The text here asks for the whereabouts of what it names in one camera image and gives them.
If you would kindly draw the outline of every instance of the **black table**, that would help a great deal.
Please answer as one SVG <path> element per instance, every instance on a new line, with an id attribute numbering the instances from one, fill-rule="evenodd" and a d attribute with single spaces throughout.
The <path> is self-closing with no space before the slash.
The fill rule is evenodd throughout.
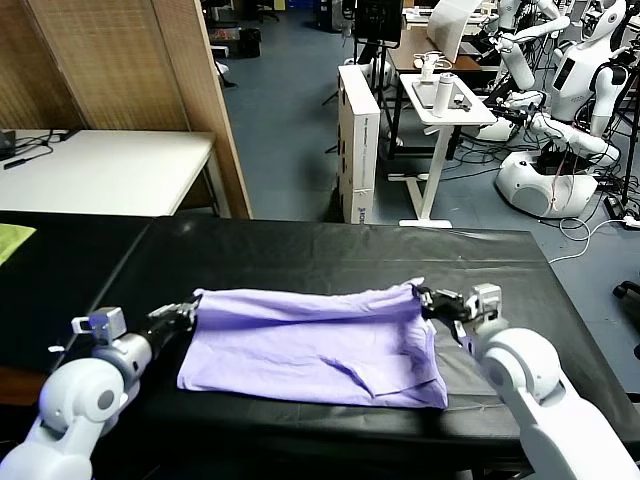
<path id="1" fill-rule="evenodd" d="M 0 365 L 48 372 L 56 356 L 47 347 L 99 305 L 152 220 L 0 211 L 0 223 L 36 228 L 0 266 Z"/>
<path id="2" fill-rule="evenodd" d="M 61 227 L 58 242 L 64 231 Z M 77 235 L 70 232 L 69 237 Z M 157 219 L 134 243 L 124 267 L 94 302 L 121 305 L 131 328 L 143 325 L 147 312 L 197 287 L 339 294 L 385 288 L 414 276 L 461 292 L 478 283 L 497 283 L 503 287 L 505 316 L 514 326 L 530 327 L 551 340 L 577 390 L 600 408 L 632 453 L 640 454 L 640 417 L 528 233 L 222 221 L 197 215 Z M 18 278 L 27 273 L 15 272 Z M 11 278 L 2 269 L 0 275 L 5 282 Z M 80 283 L 63 280 L 67 283 L 50 284 L 51 298 L 54 292 L 75 291 Z M 277 452 L 428 465 L 430 470 L 524 462 L 510 412 L 472 359 L 442 325 L 436 326 L 439 365 L 450 393 L 444 413 L 180 391 L 175 383 L 190 340 L 185 335 L 150 366 L 139 397 L 100 445 L 117 448 L 120 462 L 142 451 L 193 458 L 219 449 L 241 451 L 247 459 Z"/>

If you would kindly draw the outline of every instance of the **woven panel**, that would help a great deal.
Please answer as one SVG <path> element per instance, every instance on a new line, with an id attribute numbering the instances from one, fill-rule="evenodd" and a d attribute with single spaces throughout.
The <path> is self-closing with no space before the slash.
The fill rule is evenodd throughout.
<path id="1" fill-rule="evenodd" d="M 0 0 L 0 127 L 79 128 L 82 121 L 20 0 Z"/>
<path id="2" fill-rule="evenodd" d="M 91 128 L 188 130 L 149 0 L 28 0 Z"/>
<path id="3" fill-rule="evenodd" d="M 153 6 L 191 128 L 215 134 L 216 156 L 231 213 L 235 218 L 250 218 L 248 195 L 200 2 L 153 0 Z"/>

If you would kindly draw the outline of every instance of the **white box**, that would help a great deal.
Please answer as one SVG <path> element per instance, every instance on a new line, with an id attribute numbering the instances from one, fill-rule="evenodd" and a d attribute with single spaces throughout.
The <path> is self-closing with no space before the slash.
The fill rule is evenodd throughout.
<path id="1" fill-rule="evenodd" d="M 380 108 L 358 65 L 341 66 L 338 71 L 338 155 L 350 167 L 353 189 L 373 189 Z"/>
<path id="2" fill-rule="evenodd" d="M 342 212 L 345 223 L 366 225 L 372 222 L 373 216 L 372 188 L 366 190 L 346 190 L 340 194 Z"/>

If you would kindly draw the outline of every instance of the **white table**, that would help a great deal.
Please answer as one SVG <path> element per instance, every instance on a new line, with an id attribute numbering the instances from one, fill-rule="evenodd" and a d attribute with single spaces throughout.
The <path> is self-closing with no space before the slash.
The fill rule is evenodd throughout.
<path id="1" fill-rule="evenodd" d="M 26 141 L 21 138 L 49 131 L 16 133 L 20 144 Z M 215 192 L 221 210 L 228 210 L 210 134 L 82 130 L 51 148 L 51 154 L 9 170 L 3 168 L 6 163 L 48 149 L 0 162 L 0 210 L 173 215 L 203 169 L 210 193 Z"/>
<path id="2" fill-rule="evenodd" d="M 411 99 L 413 108 L 415 108 L 418 117 L 420 117 L 420 121 L 430 127 L 425 129 L 425 134 L 431 135 L 438 132 L 438 141 L 436 142 L 436 148 L 433 152 L 429 173 L 418 175 L 417 177 L 402 177 L 400 179 L 407 184 L 413 208 L 418 217 L 417 221 L 401 221 L 400 224 L 405 226 L 450 228 L 451 224 L 448 221 L 434 221 L 431 220 L 430 216 L 438 190 L 438 184 L 440 183 L 442 169 L 446 162 L 447 148 L 453 135 L 453 130 L 456 126 L 491 125 L 496 123 L 497 119 L 460 78 L 456 77 L 455 85 L 460 89 L 462 94 L 467 97 L 471 103 L 471 107 L 469 111 L 449 109 L 442 117 L 436 117 L 431 113 L 431 109 L 422 107 L 413 89 L 413 83 L 420 81 L 420 74 L 400 75 L 400 81 L 402 82 L 404 91 L 407 92 L 407 95 Z M 426 180 L 427 186 L 425 187 L 423 195 L 420 192 L 418 182 L 424 180 Z"/>
<path id="3" fill-rule="evenodd" d="M 424 27 L 429 23 L 429 18 L 433 12 L 432 8 L 413 7 L 403 8 L 402 13 L 407 21 L 407 29 L 412 26 Z M 482 13 L 476 12 L 469 18 L 467 26 L 465 27 L 465 35 L 477 35 L 480 32 L 480 25 L 485 22 L 489 17 Z"/>

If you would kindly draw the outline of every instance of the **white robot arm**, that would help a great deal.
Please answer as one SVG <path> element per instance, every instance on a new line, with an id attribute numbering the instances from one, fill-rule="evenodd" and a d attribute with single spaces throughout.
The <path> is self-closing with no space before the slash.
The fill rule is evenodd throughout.
<path id="1" fill-rule="evenodd" d="M 638 480 L 640 471 L 602 413 L 578 395 L 553 345 L 538 333 L 509 328 L 496 285 L 473 288 L 465 302 L 451 292 L 429 292 L 426 306 L 443 305 L 466 317 L 477 343 L 474 356 L 487 381 L 520 427 L 520 442 L 539 480 Z M 432 309 L 433 316 L 438 309 Z"/>
<path id="2" fill-rule="evenodd" d="M 602 137 L 616 104 L 629 78 L 626 69 L 608 66 L 596 74 L 593 90 L 595 90 L 595 105 L 591 116 L 591 135 Z"/>
<path id="3" fill-rule="evenodd" d="M 576 155 L 591 159 L 592 163 L 600 167 L 608 167 L 620 156 L 620 151 L 602 138 L 553 120 L 546 113 L 536 113 L 529 123 L 529 128 L 534 133 L 553 138 L 561 147 L 570 146 Z"/>
<path id="4" fill-rule="evenodd" d="M 149 314 L 141 333 L 126 333 L 120 308 L 104 308 L 72 322 L 74 332 L 90 333 L 93 358 L 69 362 L 45 382 L 40 414 L 25 441 L 0 464 L 0 480 L 90 480 L 91 453 L 98 439 L 138 394 L 140 377 L 162 347 L 193 327 L 198 299 Z"/>
<path id="5" fill-rule="evenodd" d="M 495 41 L 496 50 L 500 53 L 507 70 L 521 90 L 532 88 L 536 79 L 522 53 L 520 44 L 564 30 L 571 23 L 569 17 L 560 15 L 558 8 L 551 0 L 542 0 L 538 2 L 539 7 L 540 5 L 543 5 L 544 8 L 541 10 L 552 19 L 551 21 L 526 28 L 515 34 L 503 33 Z"/>
<path id="6" fill-rule="evenodd" d="M 516 27 L 516 14 L 522 0 L 498 1 L 498 28 L 512 32 Z"/>

